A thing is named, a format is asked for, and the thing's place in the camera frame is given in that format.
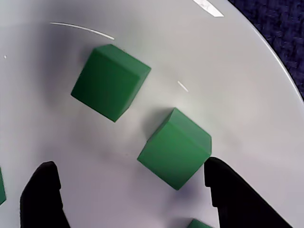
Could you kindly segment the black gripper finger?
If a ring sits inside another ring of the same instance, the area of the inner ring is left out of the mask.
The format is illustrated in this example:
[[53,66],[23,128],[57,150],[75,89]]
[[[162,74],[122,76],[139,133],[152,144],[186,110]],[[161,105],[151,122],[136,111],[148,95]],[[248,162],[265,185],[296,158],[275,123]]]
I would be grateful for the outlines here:
[[22,228],[69,228],[60,194],[57,166],[47,161],[38,166],[20,197]]
[[287,223],[237,172],[216,157],[204,163],[205,185],[218,209],[221,228],[289,228]]

